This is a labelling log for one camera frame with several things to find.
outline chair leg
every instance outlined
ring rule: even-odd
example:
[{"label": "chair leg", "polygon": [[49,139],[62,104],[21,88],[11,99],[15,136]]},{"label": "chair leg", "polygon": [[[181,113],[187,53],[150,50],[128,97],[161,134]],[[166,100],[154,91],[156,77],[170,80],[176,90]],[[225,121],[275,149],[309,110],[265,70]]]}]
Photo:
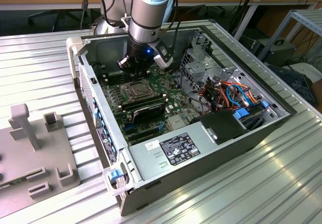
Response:
[{"label": "chair leg", "polygon": [[52,27],[52,32],[55,32],[55,30],[56,30],[56,27],[58,26],[58,23],[59,23],[59,21],[60,21],[60,19],[62,18],[62,12],[59,12],[58,14],[57,14],[57,17],[56,17],[56,20],[55,20],[55,23],[54,23],[54,26]]},{"label": "chair leg", "polygon": [[74,14],[71,14],[70,12],[66,11],[65,12],[65,16],[70,17],[71,19],[74,19],[77,22],[80,22],[81,19],[79,19],[78,17],[76,17]]},{"label": "chair leg", "polygon": [[49,11],[44,11],[44,12],[29,15],[28,16],[28,24],[33,25],[34,24],[34,21],[33,21],[34,18],[41,17],[41,16],[47,16],[47,15],[53,15],[53,14],[56,14],[56,13],[57,13],[57,10],[49,10]]}]

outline power cord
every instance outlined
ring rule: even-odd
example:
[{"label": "power cord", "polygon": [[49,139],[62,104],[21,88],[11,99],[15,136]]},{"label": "power cord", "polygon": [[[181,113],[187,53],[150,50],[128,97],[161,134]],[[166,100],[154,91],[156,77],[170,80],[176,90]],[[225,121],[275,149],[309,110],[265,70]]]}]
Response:
[{"label": "power cord", "polygon": [[240,0],[239,5],[238,5],[238,7],[237,7],[237,9],[236,9],[236,12],[235,12],[235,14],[233,15],[232,20],[231,20],[231,22],[230,22],[230,24],[229,24],[229,30],[231,30],[231,28],[232,28],[232,23],[233,23],[233,21],[234,21],[234,19],[235,19],[236,15],[237,15],[237,12],[239,11],[239,8],[240,8],[240,6],[241,6],[241,3],[242,3],[242,2],[243,2],[243,0]]},{"label": "power cord", "polygon": [[105,5],[105,1],[104,0],[101,0],[101,2],[102,2],[102,5],[103,5],[103,10],[104,10],[104,14],[102,15],[102,16],[100,16],[99,17],[99,20],[101,20],[103,17],[105,18],[105,21],[106,21],[106,23],[108,24],[108,25],[110,25],[110,26],[112,26],[113,27],[113,25],[110,23],[110,21],[108,20],[108,18],[107,18],[107,12],[112,8],[112,6],[114,5],[114,2],[115,2],[115,0],[112,0],[112,3],[111,3],[111,5],[109,6],[109,8],[108,9],[106,9],[106,5]]},{"label": "power cord", "polygon": [[200,9],[202,7],[205,7],[206,5],[198,5],[198,6],[194,6],[192,7],[190,10],[186,11],[184,14],[181,15],[180,17],[180,20],[178,21],[178,24],[177,24],[177,27],[176,27],[176,30],[175,30],[175,36],[173,38],[173,42],[172,42],[172,53],[175,52],[175,46],[176,46],[176,41],[177,41],[177,35],[178,35],[178,30],[179,30],[179,27],[180,27],[180,24],[183,20],[183,17],[189,13],[191,13],[192,11],[196,10],[196,9]]},{"label": "power cord", "polygon": [[125,16],[127,17],[127,10],[126,10],[125,0],[122,0],[122,1],[123,1],[124,10],[125,10]]},{"label": "power cord", "polygon": [[87,10],[89,6],[89,0],[83,0],[82,1],[82,18],[81,18],[81,22],[80,22],[80,29],[83,29],[83,22],[84,22],[84,16],[85,16],[85,11]]},{"label": "power cord", "polygon": [[131,0],[131,9],[130,9],[130,14],[132,15],[132,9],[133,9],[133,2],[134,0]]},{"label": "power cord", "polygon": [[178,0],[174,0],[174,4],[175,4],[175,13],[173,15],[172,21],[170,23],[170,25],[163,29],[161,32],[164,34],[165,32],[167,32],[173,25],[173,23],[175,22],[176,16],[177,16],[177,10],[178,10]]}]

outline blue latch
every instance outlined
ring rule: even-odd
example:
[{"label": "blue latch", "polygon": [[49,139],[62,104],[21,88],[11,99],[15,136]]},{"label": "blue latch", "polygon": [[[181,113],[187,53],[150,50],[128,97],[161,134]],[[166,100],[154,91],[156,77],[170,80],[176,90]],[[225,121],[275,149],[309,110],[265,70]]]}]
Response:
[{"label": "blue latch", "polygon": [[270,104],[267,101],[262,101],[262,105],[263,107],[268,108]]},{"label": "blue latch", "polygon": [[111,181],[114,181],[118,178],[121,178],[123,176],[123,171],[121,169],[116,169],[116,170],[112,170],[111,172],[109,172],[109,178]]},{"label": "blue latch", "polygon": [[94,117],[97,118],[99,116],[99,109],[95,108],[94,110]]},{"label": "blue latch", "polygon": [[242,117],[249,115],[249,112],[245,108],[240,108],[235,111],[234,115],[237,119],[241,119]]}]

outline slotted aluminum surface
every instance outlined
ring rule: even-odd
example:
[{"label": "slotted aluminum surface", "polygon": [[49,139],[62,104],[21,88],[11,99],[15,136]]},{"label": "slotted aluminum surface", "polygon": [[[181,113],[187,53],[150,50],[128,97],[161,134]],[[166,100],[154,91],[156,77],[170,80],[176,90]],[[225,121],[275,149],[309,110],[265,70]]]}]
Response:
[{"label": "slotted aluminum surface", "polygon": [[[121,217],[74,91],[65,40],[90,31],[0,38],[0,127],[9,105],[25,102],[31,119],[63,115],[82,183],[0,219],[0,223],[321,223],[321,115],[217,24],[206,25],[298,112],[254,150]],[[229,66],[220,50],[213,54]]]},{"label": "slotted aluminum surface", "polygon": [[294,10],[291,17],[322,37],[322,10]]}]

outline power supply label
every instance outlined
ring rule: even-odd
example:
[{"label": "power supply label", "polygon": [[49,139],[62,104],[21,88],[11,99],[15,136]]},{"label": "power supply label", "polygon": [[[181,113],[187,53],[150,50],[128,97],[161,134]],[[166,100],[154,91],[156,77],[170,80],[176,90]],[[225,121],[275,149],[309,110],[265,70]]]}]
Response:
[{"label": "power supply label", "polygon": [[188,133],[160,142],[171,165],[175,166],[200,154]]}]

